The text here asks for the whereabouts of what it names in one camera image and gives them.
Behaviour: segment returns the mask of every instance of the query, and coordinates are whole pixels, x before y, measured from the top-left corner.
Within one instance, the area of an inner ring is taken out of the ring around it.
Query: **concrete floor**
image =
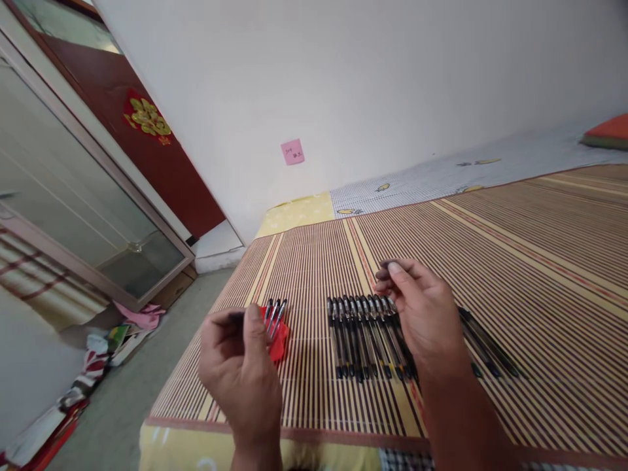
[[[137,470],[139,428],[233,270],[194,281],[170,307],[160,330],[98,387],[48,470]]]

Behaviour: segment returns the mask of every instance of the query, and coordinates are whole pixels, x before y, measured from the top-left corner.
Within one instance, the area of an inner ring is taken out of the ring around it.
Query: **yellow bed sheet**
[[[284,469],[378,471],[377,448],[339,444],[304,444],[281,440]],[[234,457],[230,434],[144,425],[140,432],[140,471],[227,470]]]
[[[329,192],[298,198],[269,209],[256,238],[333,218],[334,208]]]

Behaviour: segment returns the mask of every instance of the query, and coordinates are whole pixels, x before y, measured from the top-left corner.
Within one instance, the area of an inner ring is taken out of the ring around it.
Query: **floor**
[[[236,266],[246,248],[229,221],[224,220],[207,232],[192,246],[196,255],[194,268],[198,273],[209,273],[221,268]]]
[[[137,470],[140,426],[233,270],[194,281],[172,305],[160,330],[128,364],[105,378],[47,470]]]

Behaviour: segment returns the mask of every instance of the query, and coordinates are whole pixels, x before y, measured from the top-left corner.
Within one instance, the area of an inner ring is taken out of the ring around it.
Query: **striped mat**
[[[290,300],[284,437],[426,451],[418,385],[338,381],[325,315],[378,260],[416,258],[525,371],[479,380],[522,459],[628,466],[627,220],[628,166],[600,166],[297,227],[256,239],[212,309]],[[197,334],[147,425],[228,432],[198,352]]]

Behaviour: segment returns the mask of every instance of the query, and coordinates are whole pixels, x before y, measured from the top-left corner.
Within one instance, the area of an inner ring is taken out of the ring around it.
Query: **orange pillow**
[[[615,116],[589,130],[580,140],[590,147],[628,150],[628,114]]]

